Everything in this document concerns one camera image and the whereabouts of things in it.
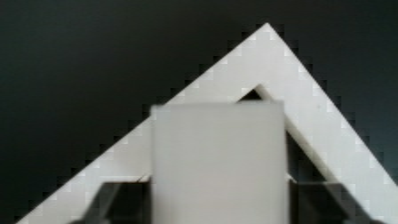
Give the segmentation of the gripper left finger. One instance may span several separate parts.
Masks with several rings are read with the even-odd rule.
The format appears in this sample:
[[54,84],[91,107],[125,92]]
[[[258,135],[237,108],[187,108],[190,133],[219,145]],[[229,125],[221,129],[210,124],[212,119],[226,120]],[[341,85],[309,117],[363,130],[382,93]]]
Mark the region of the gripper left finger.
[[70,224],[153,224],[151,182],[107,182],[84,217]]

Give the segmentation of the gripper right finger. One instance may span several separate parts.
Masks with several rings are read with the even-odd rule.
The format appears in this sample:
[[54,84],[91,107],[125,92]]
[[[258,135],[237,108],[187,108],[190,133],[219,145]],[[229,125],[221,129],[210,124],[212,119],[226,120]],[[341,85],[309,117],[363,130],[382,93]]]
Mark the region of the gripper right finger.
[[338,183],[290,182],[290,224],[386,224]]

